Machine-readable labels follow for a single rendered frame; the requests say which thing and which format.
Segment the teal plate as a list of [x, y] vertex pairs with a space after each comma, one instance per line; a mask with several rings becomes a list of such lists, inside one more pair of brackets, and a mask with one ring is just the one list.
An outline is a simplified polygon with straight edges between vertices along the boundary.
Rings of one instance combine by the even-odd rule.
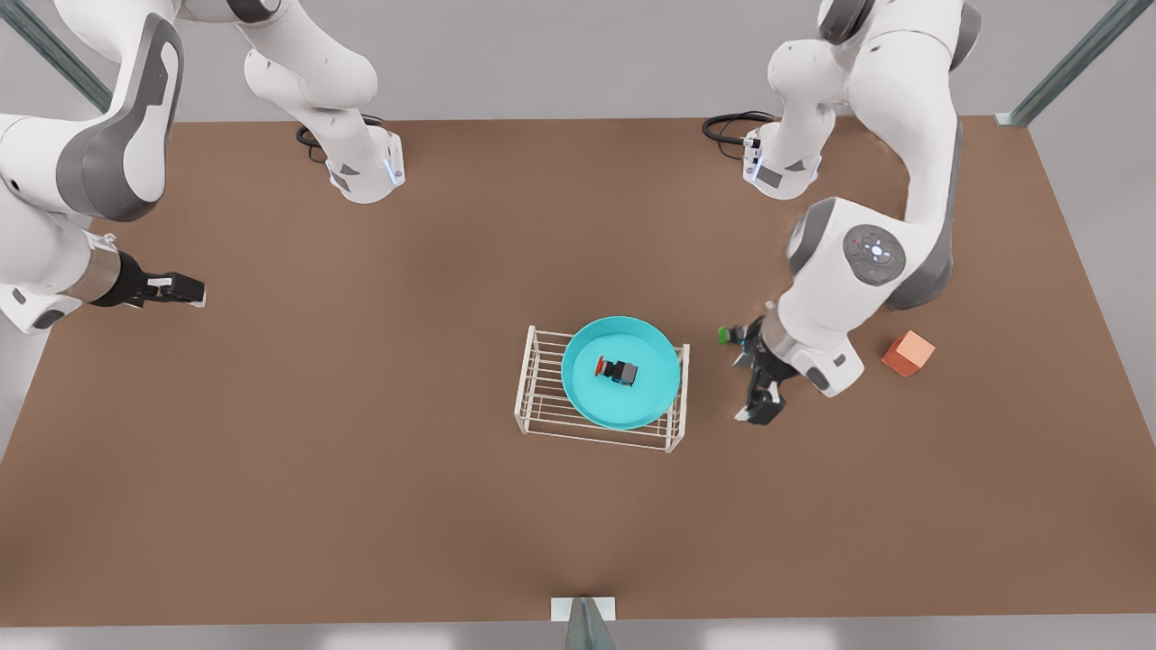
[[[599, 357], [639, 367], [633, 386], [595, 375]], [[676, 347], [649, 322], [612, 316], [590, 322], [563, 350], [562, 381], [575, 409], [592, 423], [631, 431], [665, 414], [681, 383]]]

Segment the orange cube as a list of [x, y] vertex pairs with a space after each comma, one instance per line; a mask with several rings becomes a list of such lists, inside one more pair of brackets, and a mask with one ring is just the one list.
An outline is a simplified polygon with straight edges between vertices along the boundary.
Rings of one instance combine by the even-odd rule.
[[896, 338], [881, 359], [883, 365], [891, 367], [903, 377], [917, 374], [936, 350], [936, 346], [919, 337], [914, 330], [907, 330], [903, 337]]

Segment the silver frame post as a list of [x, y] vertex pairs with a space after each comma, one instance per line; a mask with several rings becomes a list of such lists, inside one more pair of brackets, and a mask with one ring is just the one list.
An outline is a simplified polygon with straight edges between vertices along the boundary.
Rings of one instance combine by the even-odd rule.
[[566, 625], [564, 650], [618, 650], [608, 621], [618, 618], [614, 597], [553, 598], [550, 621]]
[[108, 111], [112, 99], [112, 91], [108, 89], [108, 84], [58, 37], [50, 25], [40, 20], [29, 5], [23, 0], [0, 0], [0, 19], [12, 25], [14, 34], [18, 34], [25, 44], [32, 46], [34, 52], [50, 62], [92, 108], [101, 115]]
[[1107, 12], [1083, 34], [1081, 40], [1061, 58], [1061, 61], [1048, 71], [1024, 99], [1020, 99], [1016, 108], [993, 115], [995, 123], [1002, 127], [1028, 127], [1095, 59], [1114, 44], [1144, 12], [1148, 12], [1153, 3], [1156, 3], [1156, 0], [1116, 0], [1116, 3], [1111, 5]]

